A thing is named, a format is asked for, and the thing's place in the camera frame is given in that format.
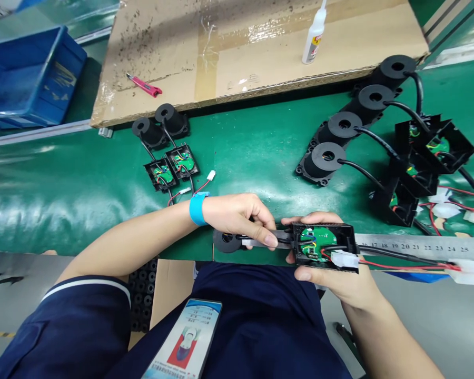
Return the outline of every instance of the circuit board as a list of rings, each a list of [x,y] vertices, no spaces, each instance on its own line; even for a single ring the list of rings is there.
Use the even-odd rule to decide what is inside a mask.
[[[442,159],[442,155],[438,155],[437,153],[439,152],[446,152],[449,153],[449,142],[444,139],[438,139],[434,138],[432,139],[428,145],[427,145],[428,150],[430,150],[438,159]]]
[[[391,201],[390,201],[390,208],[393,208],[394,206],[399,205],[399,200],[397,199],[397,194],[393,192],[393,196],[391,196]]]
[[[174,166],[177,171],[190,172],[195,166],[195,162],[190,153],[179,153],[174,155]]]
[[[159,184],[160,182],[163,182],[162,184],[167,184],[174,180],[174,176],[167,165],[158,165],[153,170],[153,175],[156,182]]]
[[[407,173],[411,175],[412,177],[415,177],[416,175],[418,175],[418,170],[416,169],[414,165],[410,165],[407,168]]]
[[[312,241],[311,244],[302,245],[302,253],[312,261],[327,262],[328,258],[324,257],[321,250],[324,246],[337,245],[335,235],[324,227],[306,228],[300,235],[300,241]]]

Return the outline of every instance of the white glue bottle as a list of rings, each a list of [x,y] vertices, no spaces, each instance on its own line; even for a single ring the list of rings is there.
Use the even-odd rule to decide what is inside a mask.
[[[304,54],[302,55],[302,63],[312,63],[320,46],[321,35],[325,30],[325,20],[327,18],[327,0],[323,0],[321,8],[316,12],[314,21],[309,28],[307,41],[305,43]]]

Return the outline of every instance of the person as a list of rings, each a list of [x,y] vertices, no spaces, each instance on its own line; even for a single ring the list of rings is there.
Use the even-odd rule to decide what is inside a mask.
[[[277,246],[274,217],[258,196],[206,197],[198,215],[190,210],[193,199],[123,222],[74,258],[0,357],[0,378],[140,378],[185,302],[128,352],[129,273],[203,222]],[[313,212],[281,223],[295,221],[342,222],[334,213]],[[293,263],[291,252],[287,261]],[[222,303],[202,377],[350,378],[327,337],[313,283],[341,300],[370,377],[443,378],[367,266],[354,274],[219,263],[200,269],[190,296]]]

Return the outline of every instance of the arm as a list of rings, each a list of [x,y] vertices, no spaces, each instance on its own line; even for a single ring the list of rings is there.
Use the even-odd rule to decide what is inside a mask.
[[[222,232],[246,234],[270,247],[278,244],[269,231],[275,229],[274,218],[254,194],[207,197],[202,213],[207,223]],[[132,218],[84,249],[57,283],[84,275],[129,275],[195,229],[189,201]]]
[[[314,212],[306,217],[285,218],[311,224],[342,222],[333,213]],[[294,262],[293,256],[287,258]],[[371,378],[442,379],[437,366],[409,334],[397,313],[379,291],[368,266],[360,265],[358,275],[333,270],[299,267],[298,280],[328,287],[340,300]]]

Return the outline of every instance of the floor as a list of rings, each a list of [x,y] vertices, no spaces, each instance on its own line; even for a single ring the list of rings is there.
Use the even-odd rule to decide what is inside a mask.
[[[0,285],[0,331],[15,332],[53,285],[71,257],[0,253],[0,272],[25,279]],[[393,304],[402,321],[447,379],[474,379],[474,286],[451,280],[434,284],[407,282],[373,272],[379,288]],[[332,327],[348,326],[337,298],[327,292],[321,302],[330,341],[351,375],[363,370]],[[0,337],[0,355],[10,339]]]

